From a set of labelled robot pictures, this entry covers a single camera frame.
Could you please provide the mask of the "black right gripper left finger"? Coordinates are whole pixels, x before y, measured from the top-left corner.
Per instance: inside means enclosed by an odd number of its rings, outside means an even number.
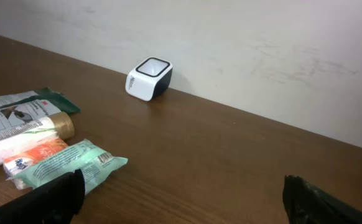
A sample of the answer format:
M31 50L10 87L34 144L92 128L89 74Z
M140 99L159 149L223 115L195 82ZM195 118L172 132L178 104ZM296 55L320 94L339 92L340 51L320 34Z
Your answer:
M70 223L82 208L85 181L80 169L67 172L0 207L0 224Z

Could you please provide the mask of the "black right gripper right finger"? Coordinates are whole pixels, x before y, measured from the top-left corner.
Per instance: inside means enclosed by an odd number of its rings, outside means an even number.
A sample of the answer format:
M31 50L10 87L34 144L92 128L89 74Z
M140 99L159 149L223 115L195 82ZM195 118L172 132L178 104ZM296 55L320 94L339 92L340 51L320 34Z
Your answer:
M290 224L362 224L362 212L303 178L284 177L282 201Z

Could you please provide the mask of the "teal snack packet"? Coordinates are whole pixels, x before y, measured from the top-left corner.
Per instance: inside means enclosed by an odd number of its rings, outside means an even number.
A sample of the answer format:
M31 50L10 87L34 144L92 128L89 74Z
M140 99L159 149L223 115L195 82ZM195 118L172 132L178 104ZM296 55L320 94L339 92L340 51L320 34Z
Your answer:
M27 187L36 189L67 172L80 169L84 177L85 193L88 194L103 183L113 171L126 165L127 162L128 159L125 157L113 156L84 139L9 179L20 180Z

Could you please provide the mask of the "orange tissue pack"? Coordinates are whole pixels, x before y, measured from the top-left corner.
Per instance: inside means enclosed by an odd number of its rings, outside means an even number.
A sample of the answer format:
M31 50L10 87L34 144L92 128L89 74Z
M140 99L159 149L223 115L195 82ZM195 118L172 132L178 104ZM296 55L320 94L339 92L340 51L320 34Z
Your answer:
M40 161L62 151L66 147L68 147L68 144L60 138L49 139L48 141L40 142L32 149L6 158L3 162L3 168L8 177L13 177Z

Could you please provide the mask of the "white tube gold cap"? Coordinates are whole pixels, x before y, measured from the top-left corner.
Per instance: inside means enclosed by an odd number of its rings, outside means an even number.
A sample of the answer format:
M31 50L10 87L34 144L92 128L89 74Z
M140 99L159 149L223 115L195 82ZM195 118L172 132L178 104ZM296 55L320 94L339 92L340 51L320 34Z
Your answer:
M28 151L53 139L68 139L75 135L69 115L60 112L45 116L0 133L0 165L5 159Z

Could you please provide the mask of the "green glove package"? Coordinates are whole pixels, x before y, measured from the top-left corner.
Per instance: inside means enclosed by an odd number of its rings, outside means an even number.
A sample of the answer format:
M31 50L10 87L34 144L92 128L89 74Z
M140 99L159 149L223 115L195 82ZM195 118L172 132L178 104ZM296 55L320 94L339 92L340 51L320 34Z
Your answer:
M49 88L0 96L0 133L45 116L80 111L61 93Z

